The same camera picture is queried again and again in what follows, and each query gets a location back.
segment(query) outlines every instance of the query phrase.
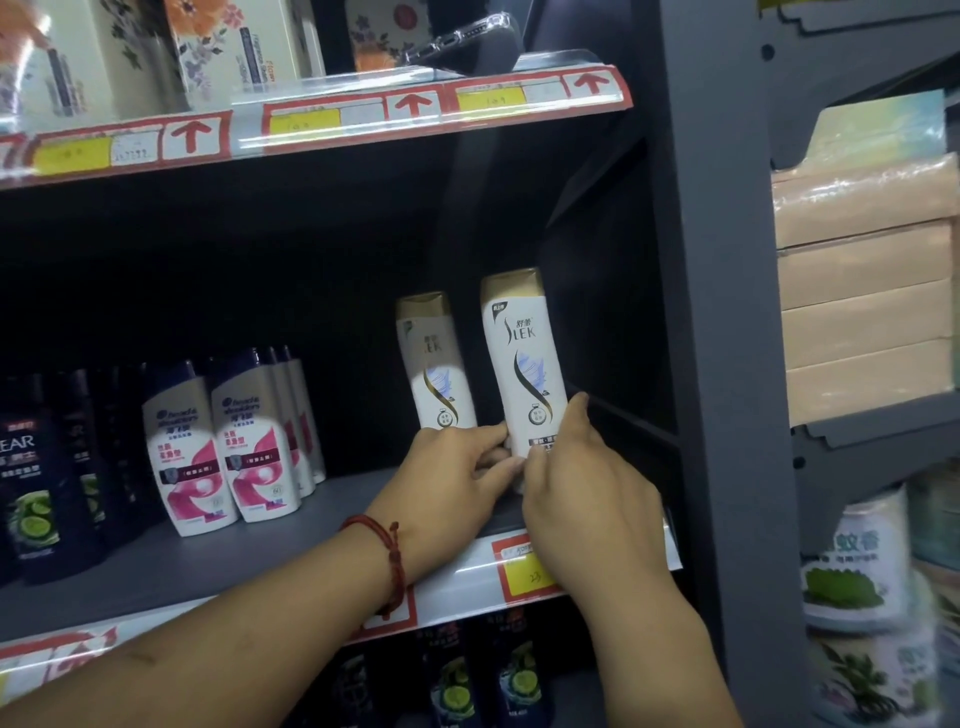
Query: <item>cardboard box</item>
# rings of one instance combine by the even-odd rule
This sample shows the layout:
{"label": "cardboard box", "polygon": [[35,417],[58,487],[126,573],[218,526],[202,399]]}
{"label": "cardboard box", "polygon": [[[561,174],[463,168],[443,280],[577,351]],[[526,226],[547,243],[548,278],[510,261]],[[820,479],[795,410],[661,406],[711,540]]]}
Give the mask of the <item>cardboard box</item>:
{"label": "cardboard box", "polygon": [[0,118],[40,132],[166,112],[136,0],[16,0],[9,13]]}
{"label": "cardboard box", "polygon": [[936,339],[790,370],[790,426],[949,392],[950,349],[950,339]]}
{"label": "cardboard box", "polygon": [[953,335],[953,281],[783,311],[787,369],[848,359]]}
{"label": "cardboard box", "polygon": [[194,109],[311,75],[297,0],[166,0],[166,7]]}
{"label": "cardboard box", "polygon": [[955,154],[777,182],[777,247],[952,217],[958,187]]}
{"label": "cardboard box", "polygon": [[950,221],[786,248],[777,268],[784,311],[949,278]]}

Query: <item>sleek shampoo bottle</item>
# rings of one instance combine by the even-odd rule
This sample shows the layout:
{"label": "sleek shampoo bottle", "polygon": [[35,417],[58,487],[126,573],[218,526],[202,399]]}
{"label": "sleek shampoo bottle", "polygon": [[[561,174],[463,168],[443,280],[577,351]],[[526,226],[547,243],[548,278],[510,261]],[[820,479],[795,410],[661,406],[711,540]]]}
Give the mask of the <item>sleek shampoo bottle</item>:
{"label": "sleek shampoo bottle", "polygon": [[480,299],[487,348],[503,399],[511,450],[553,447],[566,410],[564,377],[537,268],[489,276]]}
{"label": "sleek shampoo bottle", "polygon": [[396,337],[421,427],[476,427],[473,397],[441,291],[396,302]]}

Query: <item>gold bottle cap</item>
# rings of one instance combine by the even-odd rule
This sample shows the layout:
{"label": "gold bottle cap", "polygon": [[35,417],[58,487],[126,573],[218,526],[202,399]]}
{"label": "gold bottle cap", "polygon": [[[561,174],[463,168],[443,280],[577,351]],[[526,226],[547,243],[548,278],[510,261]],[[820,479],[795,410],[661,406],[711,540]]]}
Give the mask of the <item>gold bottle cap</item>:
{"label": "gold bottle cap", "polygon": [[493,299],[542,295],[543,279],[540,277],[540,268],[521,268],[518,271],[497,273],[480,282],[481,305],[486,305]]}
{"label": "gold bottle cap", "polygon": [[449,316],[450,301],[443,291],[418,293],[396,300],[396,320],[414,319],[419,316]]}

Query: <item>red arrow label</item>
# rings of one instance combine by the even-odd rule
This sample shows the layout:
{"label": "red arrow label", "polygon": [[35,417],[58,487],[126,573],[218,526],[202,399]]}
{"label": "red arrow label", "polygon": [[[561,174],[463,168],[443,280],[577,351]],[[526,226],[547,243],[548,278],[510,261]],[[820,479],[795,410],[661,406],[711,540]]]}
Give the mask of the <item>red arrow label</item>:
{"label": "red arrow label", "polygon": [[406,107],[410,110],[411,116],[420,116],[421,104],[426,107],[431,107],[433,106],[433,101],[423,96],[419,96],[416,93],[408,93],[406,96],[396,102],[396,107],[398,109],[403,109]]}
{"label": "red arrow label", "polygon": [[600,86],[608,84],[609,81],[603,76],[595,76],[592,73],[585,73],[579,79],[573,82],[573,85],[579,87],[585,85],[590,89],[590,96],[600,93]]}
{"label": "red arrow label", "polygon": [[179,129],[173,130],[170,132],[171,136],[186,136],[186,153],[192,155],[197,151],[197,134],[199,133],[211,133],[213,130],[210,129],[204,122],[193,121],[184,124]]}

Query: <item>yellow price label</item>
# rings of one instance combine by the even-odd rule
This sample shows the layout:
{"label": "yellow price label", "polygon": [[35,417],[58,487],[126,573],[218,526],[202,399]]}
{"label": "yellow price label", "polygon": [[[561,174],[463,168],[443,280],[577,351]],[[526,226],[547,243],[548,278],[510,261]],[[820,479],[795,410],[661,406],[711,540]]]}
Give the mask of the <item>yellow price label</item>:
{"label": "yellow price label", "polygon": [[507,584],[510,586],[510,594],[513,596],[538,592],[557,584],[543,568],[537,554],[532,550],[527,551],[522,558],[505,561],[503,572],[507,576]]}
{"label": "yellow price label", "polygon": [[111,136],[42,141],[34,152],[34,171],[40,177],[51,177],[109,169],[112,145]]}
{"label": "yellow price label", "polygon": [[316,109],[270,117],[270,134],[319,132],[340,126],[339,109]]}
{"label": "yellow price label", "polygon": [[527,103],[527,97],[518,85],[487,88],[483,91],[457,91],[457,100],[460,102],[460,111],[521,107]]}

